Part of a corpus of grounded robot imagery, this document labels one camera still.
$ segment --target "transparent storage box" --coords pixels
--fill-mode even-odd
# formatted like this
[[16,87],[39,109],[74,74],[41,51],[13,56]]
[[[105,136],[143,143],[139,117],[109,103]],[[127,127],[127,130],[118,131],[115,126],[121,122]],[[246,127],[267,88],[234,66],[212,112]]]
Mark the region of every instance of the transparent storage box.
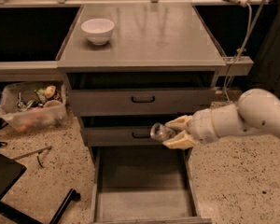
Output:
[[[37,100],[35,90],[45,89],[47,86],[56,86],[61,93],[60,105],[32,109],[19,112],[17,108],[18,94],[25,102]],[[16,131],[24,132],[31,128],[44,128],[62,124],[67,118],[65,86],[62,82],[21,82],[5,86],[0,101],[0,118],[10,124]]]

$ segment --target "drawer handle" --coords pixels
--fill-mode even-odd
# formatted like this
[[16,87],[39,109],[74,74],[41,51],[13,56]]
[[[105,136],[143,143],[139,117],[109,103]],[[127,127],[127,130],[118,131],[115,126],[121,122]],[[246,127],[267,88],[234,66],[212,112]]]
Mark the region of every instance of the drawer handle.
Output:
[[132,137],[133,138],[150,138],[150,135],[138,135],[132,132]]
[[141,99],[141,98],[135,98],[132,96],[131,100],[133,103],[153,103],[156,100],[156,97],[152,96],[149,99]]

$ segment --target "speckled floor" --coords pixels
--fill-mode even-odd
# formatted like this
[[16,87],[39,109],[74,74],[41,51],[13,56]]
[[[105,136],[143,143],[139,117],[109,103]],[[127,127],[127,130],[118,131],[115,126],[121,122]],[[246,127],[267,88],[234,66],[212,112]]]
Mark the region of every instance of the speckled floor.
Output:
[[[212,106],[224,105],[217,99]],[[49,223],[68,190],[81,193],[71,203],[61,223],[89,223],[94,168],[84,147],[76,118],[68,108],[63,127],[16,133],[11,127],[0,131],[8,146],[0,153],[14,158],[53,146],[41,154],[20,160],[27,171],[4,197],[9,205],[43,223]],[[280,141],[268,134],[226,137],[210,145],[196,146],[189,160],[194,189],[203,217],[213,223],[280,224]],[[1,217],[0,224],[12,223]]]

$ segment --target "black table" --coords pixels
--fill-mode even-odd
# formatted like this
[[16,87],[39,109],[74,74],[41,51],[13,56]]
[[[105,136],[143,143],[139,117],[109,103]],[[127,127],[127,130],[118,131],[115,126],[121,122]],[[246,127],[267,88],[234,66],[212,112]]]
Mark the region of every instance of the black table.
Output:
[[[17,180],[26,171],[26,167],[22,164],[0,154],[0,200],[10,190],[10,188],[17,182]],[[74,200],[78,201],[80,194],[74,189],[70,189],[66,195],[63,203],[57,210],[55,216],[51,220],[50,224],[56,224],[60,220],[68,204]],[[13,207],[2,203],[0,201],[0,213],[20,224],[41,224],[41,222],[25,215],[24,213],[14,209]]]

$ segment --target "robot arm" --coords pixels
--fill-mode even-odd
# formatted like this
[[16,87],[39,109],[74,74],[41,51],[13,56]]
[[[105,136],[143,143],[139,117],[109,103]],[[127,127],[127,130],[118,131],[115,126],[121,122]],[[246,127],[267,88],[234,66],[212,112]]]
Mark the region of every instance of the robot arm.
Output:
[[181,132],[163,141],[169,148],[185,149],[230,135],[271,133],[280,138],[280,100],[268,91],[253,89],[243,93],[237,105],[201,110],[193,116],[169,121],[165,126]]

